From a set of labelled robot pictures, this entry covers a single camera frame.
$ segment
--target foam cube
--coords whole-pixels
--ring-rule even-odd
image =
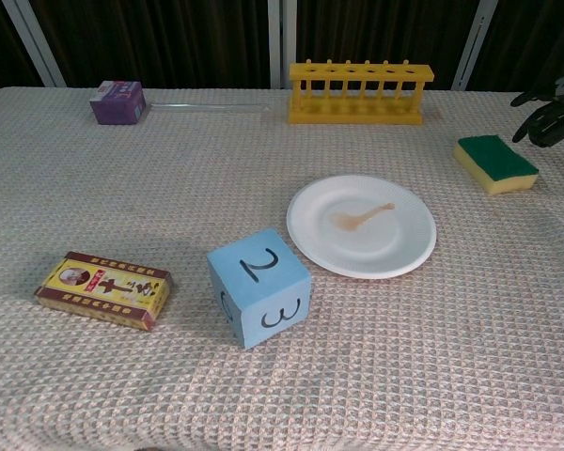
[[[273,229],[207,255],[215,300],[245,349],[306,318],[311,274]]]
[[[102,82],[90,99],[94,116],[102,125],[135,124],[147,106],[140,82]]]
[[[539,169],[496,135],[462,138],[453,155],[488,194],[528,190],[539,176]]]

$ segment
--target yellow test tube rack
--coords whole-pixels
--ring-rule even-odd
[[[292,96],[291,124],[421,124],[420,103],[424,84],[434,80],[425,64],[344,64],[293,63],[290,65]],[[323,90],[312,83],[323,82]],[[341,89],[331,89],[332,82],[341,82]],[[359,89],[350,90],[349,82],[358,82]],[[392,95],[384,92],[385,83],[397,83]],[[375,89],[367,89],[367,83]],[[406,83],[413,91],[403,90]]]

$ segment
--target purple box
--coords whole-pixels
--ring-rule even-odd
[[[135,124],[147,106],[140,82],[102,82],[90,99],[94,116],[102,125]]]

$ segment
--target blue cube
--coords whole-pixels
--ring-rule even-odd
[[[311,274],[273,229],[209,252],[215,299],[249,349],[306,318]]]

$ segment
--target dark curtain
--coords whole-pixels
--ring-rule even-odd
[[[429,64],[450,89],[478,0],[299,0],[297,61]]]
[[[270,86],[267,0],[30,3],[68,86]]]
[[[564,0],[500,0],[468,89],[526,91],[564,75]]]
[[[43,83],[0,1],[0,88],[5,86],[43,86]]]

